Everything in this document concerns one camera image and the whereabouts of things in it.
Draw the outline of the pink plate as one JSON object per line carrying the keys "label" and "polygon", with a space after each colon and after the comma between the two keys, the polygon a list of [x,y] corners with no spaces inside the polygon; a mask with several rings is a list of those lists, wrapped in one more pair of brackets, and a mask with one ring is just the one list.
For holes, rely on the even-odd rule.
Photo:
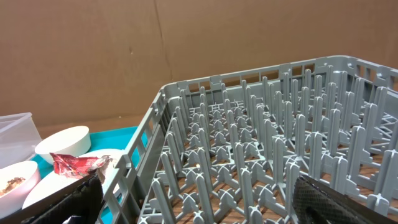
{"label": "pink plate", "polygon": [[[111,183],[111,174],[116,168],[118,160],[122,157],[122,150],[119,149],[100,149],[97,151],[88,152],[81,157],[102,157],[109,156],[112,161],[104,170],[104,179],[102,181],[102,187],[106,184]],[[73,177],[65,177],[56,174],[54,171],[50,172],[46,177],[44,177],[28,194],[22,206],[23,209],[29,207],[30,205],[54,194],[55,192],[71,185],[76,182],[77,179]]]}

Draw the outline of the pink bowl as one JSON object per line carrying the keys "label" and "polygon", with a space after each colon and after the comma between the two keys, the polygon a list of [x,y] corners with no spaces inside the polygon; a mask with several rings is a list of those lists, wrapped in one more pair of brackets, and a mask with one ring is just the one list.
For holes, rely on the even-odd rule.
{"label": "pink bowl", "polygon": [[39,183],[38,163],[23,161],[1,169],[1,218],[20,210]]}

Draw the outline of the brown food chunk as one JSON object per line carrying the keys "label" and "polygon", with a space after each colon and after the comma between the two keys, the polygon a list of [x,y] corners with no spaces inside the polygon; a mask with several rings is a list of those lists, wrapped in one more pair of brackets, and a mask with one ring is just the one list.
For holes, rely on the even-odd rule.
{"label": "brown food chunk", "polygon": [[16,187],[20,186],[21,183],[25,181],[25,178],[23,177],[15,177],[9,181],[7,181],[7,184],[4,189],[1,190],[0,196],[3,197],[4,195],[8,194],[12,190],[14,190]]}

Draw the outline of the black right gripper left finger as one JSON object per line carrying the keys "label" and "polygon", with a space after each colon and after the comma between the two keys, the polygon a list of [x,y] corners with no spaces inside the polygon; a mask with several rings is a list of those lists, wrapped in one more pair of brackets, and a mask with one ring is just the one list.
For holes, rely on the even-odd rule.
{"label": "black right gripper left finger", "polygon": [[92,173],[28,207],[1,219],[1,224],[95,223],[104,205],[100,178]]}

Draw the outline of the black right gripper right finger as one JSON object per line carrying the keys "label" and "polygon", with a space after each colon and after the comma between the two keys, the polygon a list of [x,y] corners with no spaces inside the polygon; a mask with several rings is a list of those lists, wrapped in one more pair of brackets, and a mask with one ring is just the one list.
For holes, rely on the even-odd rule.
{"label": "black right gripper right finger", "polygon": [[299,224],[397,224],[307,175],[296,180],[292,206]]}

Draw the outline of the white bowl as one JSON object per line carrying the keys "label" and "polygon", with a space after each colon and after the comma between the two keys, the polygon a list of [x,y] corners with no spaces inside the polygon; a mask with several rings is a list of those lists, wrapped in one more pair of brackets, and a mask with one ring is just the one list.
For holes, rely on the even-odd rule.
{"label": "white bowl", "polygon": [[54,154],[81,156],[91,147],[90,129],[87,126],[75,126],[59,131],[44,140],[36,147],[35,153],[49,164],[53,164]]}

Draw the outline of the red snack wrapper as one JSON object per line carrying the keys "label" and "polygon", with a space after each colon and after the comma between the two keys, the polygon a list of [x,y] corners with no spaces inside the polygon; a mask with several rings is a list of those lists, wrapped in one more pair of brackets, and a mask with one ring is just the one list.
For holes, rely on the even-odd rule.
{"label": "red snack wrapper", "polygon": [[74,157],[68,154],[50,153],[54,172],[69,178],[81,179],[105,169],[113,160],[109,155],[102,157]]}

